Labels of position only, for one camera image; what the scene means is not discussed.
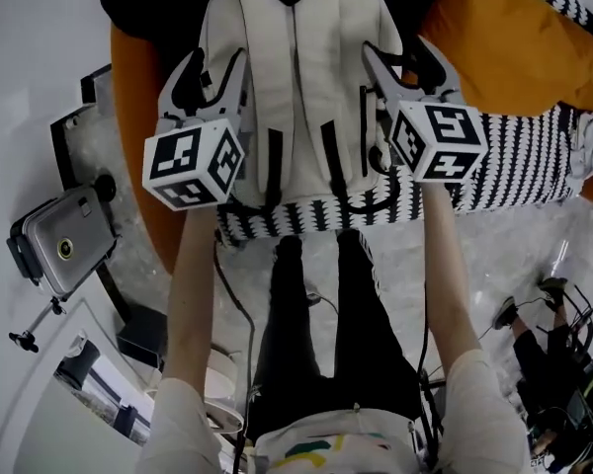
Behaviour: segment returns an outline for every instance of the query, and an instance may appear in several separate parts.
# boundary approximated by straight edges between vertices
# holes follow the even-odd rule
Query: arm
[[[163,379],[176,378],[205,393],[213,321],[215,209],[190,210],[171,280],[167,363]]]
[[[217,474],[219,442],[203,403],[213,315],[215,209],[187,213],[167,314],[168,352],[138,474]]]
[[[451,199],[425,184],[428,325],[447,375],[440,464],[459,474],[531,473],[523,423],[503,398],[467,313],[466,263]]]
[[[451,198],[440,184],[423,184],[422,195],[428,326],[448,375],[457,358],[480,345],[467,314],[466,262]]]

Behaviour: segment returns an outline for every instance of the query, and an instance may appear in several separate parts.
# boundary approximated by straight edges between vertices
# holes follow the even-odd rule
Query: sleeve
[[[459,474],[529,474],[525,424],[501,395],[487,355],[467,352],[446,384],[440,465]]]
[[[211,432],[198,392],[179,379],[164,379],[136,473],[218,474],[219,452],[219,441]]]

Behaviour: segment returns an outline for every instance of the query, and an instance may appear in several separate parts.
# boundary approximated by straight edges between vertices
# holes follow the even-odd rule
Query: black pants
[[[248,438],[326,411],[382,409],[410,420],[421,402],[415,369],[404,358],[374,283],[371,253],[355,230],[338,237],[338,301],[334,377],[320,375],[309,332],[301,243],[276,250],[270,315],[249,408]]]
[[[523,404],[530,416],[546,411],[543,422],[538,425],[555,431],[563,428],[565,415],[562,411],[547,410],[566,409],[580,383],[581,370],[571,359],[571,349],[567,346],[569,334],[568,325],[551,330],[547,353],[539,346],[531,330],[514,343],[514,352],[526,383],[519,386]]]

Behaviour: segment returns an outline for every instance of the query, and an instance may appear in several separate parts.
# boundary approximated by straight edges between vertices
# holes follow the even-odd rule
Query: white t-shirt
[[[457,474],[529,474],[526,430],[498,386],[482,351],[462,355],[448,378],[444,439],[438,468]],[[422,471],[409,445],[408,420],[376,409],[333,411],[259,437],[248,457],[255,474]],[[138,474],[219,474],[219,443],[203,401],[187,383],[160,383],[151,437]]]

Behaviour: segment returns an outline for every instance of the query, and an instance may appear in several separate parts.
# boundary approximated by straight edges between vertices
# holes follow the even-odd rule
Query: orange cushion
[[[544,0],[436,0],[421,35],[484,113],[534,117],[558,101],[593,111],[593,36]]]
[[[165,79],[147,40],[134,39],[112,25],[111,44],[115,106],[129,178],[154,250],[172,274],[185,213],[170,210],[142,187],[144,140],[154,134]]]

